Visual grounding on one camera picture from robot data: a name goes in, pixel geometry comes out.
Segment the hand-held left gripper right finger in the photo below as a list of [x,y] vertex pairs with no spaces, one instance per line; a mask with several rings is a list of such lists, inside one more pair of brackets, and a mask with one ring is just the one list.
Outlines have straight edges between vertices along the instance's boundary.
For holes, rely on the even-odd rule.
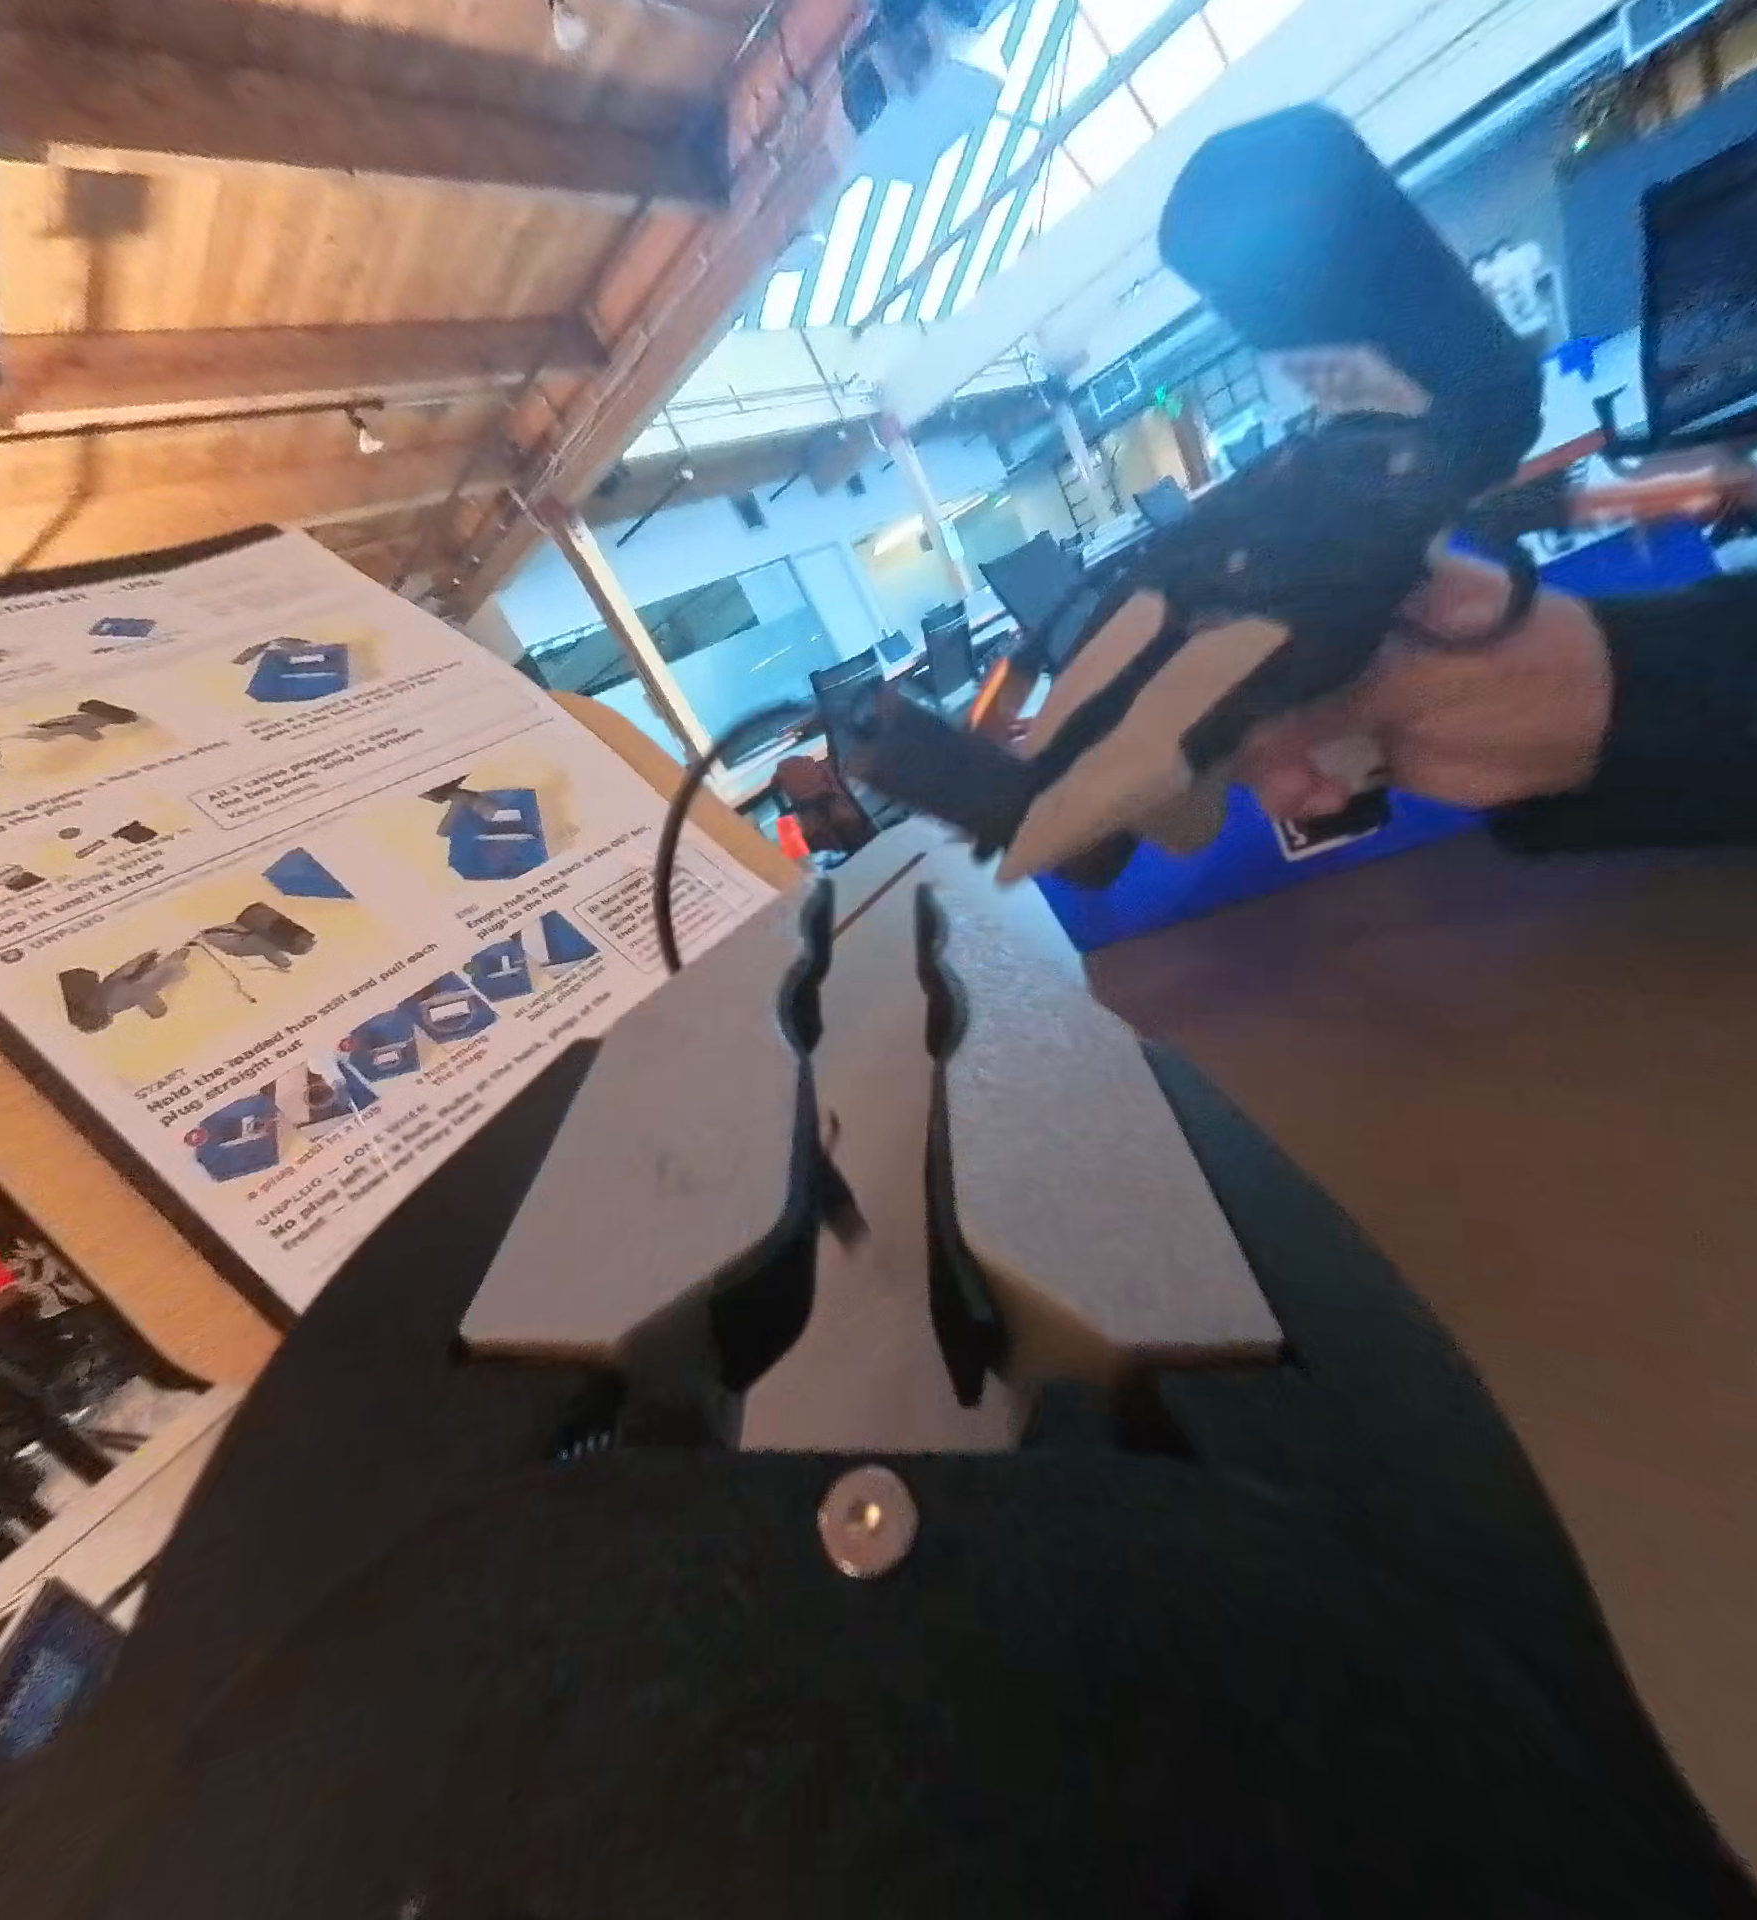
[[1275,1364],[1275,1310],[1139,1036],[929,882],[916,977],[930,1313],[959,1403]]

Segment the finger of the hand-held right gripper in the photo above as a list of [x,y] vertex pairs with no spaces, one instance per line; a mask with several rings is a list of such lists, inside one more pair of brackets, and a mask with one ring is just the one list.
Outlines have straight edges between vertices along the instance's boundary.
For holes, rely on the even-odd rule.
[[1034,712],[1036,781],[1062,781],[1127,719],[1169,622],[1161,591],[1134,591],[1106,610]]
[[999,882],[1064,874],[1127,839],[1159,839],[1185,853],[1201,847],[1222,825],[1234,746],[1190,758],[1185,741],[1286,642],[1275,622],[1231,622],[1190,636],[1115,726],[1039,794],[999,857]]

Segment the printed instruction sheet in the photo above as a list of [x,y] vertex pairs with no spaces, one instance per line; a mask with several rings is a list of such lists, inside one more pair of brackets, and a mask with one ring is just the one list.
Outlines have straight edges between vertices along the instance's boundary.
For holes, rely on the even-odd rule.
[[0,1052],[285,1325],[660,984],[667,802],[307,536],[0,581]]

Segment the blue plastic storage bin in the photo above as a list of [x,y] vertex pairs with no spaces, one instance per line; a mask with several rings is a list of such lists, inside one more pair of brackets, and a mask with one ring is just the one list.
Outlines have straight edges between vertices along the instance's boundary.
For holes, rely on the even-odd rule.
[[[1540,569],[1546,589],[1572,598],[1643,598],[1720,575],[1706,535],[1685,523],[1590,541]],[[1082,954],[1173,929],[1227,907],[1290,892],[1310,880],[1439,847],[1481,828],[1478,811],[1407,791],[1376,789],[1328,823],[1267,814],[1243,787],[1227,794],[1217,834],[1194,853],[1142,843],[1105,884],[1039,874],[1034,887]]]

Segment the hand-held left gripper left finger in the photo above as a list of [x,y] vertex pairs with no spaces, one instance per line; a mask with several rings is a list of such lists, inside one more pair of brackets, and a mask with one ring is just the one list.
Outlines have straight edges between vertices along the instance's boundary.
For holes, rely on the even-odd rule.
[[476,1356],[742,1394],[839,1219],[812,1055],[835,889],[778,897],[602,1039],[464,1318]]

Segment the person's right hand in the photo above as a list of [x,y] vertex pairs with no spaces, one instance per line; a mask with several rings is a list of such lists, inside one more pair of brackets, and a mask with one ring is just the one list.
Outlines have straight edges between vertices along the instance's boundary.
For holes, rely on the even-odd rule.
[[1612,697],[1585,601],[1442,553],[1367,672],[1306,721],[1312,806],[1370,784],[1466,809],[1570,793],[1596,771]]

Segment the black office chair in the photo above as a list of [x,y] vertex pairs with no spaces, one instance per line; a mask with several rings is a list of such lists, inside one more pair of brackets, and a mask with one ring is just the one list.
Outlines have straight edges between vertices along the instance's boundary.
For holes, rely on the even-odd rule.
[[1046,672],[1068,662],[1103,598],[1078,555],[1050,532],[980,563],[980,577],[1016,626],[1019,656]]

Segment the person's right forearm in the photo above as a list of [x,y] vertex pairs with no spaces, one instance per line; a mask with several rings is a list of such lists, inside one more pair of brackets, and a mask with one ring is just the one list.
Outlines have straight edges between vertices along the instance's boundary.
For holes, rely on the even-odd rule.
[[1515,855],[1757,853],[1757,573],[1590,606],[1610,721],[1582,787],[1488,812]]

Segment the black monitor screen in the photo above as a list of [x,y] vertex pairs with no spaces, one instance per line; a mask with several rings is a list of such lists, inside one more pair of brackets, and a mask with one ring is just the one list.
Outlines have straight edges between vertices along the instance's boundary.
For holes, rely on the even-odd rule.
[[1757,442],[1757,134],[1651,189],[1640,229],[1648,440]]

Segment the tan display board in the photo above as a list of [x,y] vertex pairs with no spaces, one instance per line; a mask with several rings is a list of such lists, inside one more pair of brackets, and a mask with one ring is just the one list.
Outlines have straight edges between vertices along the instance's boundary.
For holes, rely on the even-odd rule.
[[449,1342],[665,984],[677,771],[563,709],[0,809],[0,1191],[188,1377],[251,1380],[326,1295]]

